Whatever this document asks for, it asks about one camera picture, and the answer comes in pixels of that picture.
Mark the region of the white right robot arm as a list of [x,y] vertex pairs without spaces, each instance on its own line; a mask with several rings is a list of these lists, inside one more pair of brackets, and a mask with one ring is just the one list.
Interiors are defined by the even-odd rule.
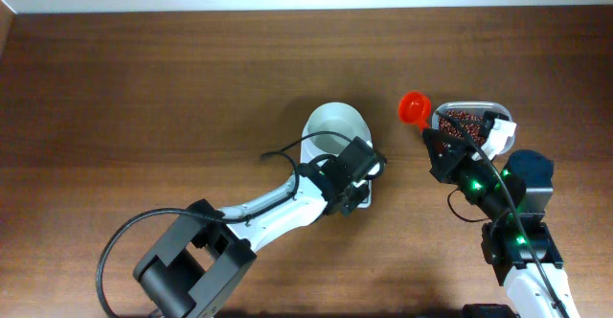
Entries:
[[456,135],[426,128],[422,138],[431,174],[452,184],[466,201],[488,218],[482,226],[481,248],[508,305],[468,304],[464,317],[576,317],[564,260],[544,222],[553,195],[551,160],[532,150],[511,154],[501,170],[495,156],[510,150],[513,127],[482,130],[482,144],[467,130]]

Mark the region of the orange measuring scoop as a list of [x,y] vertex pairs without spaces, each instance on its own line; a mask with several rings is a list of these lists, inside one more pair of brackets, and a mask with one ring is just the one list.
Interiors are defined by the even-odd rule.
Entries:
[[429,127],[427,119],[431,112],[431,101],[418,91],[406,93],[398,104],[398,118],[405,124],[416,126],[420,131]]

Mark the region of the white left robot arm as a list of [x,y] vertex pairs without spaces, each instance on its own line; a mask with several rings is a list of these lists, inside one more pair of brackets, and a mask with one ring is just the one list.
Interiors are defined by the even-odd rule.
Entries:
[[257,253],[322,216],[348,215],[363,204],[383,165],[371,157],[319,155],[300,164],[277,189],[215,209],[201,199],[139,260],[133,277],[165,317],[212,317],[235,291]]

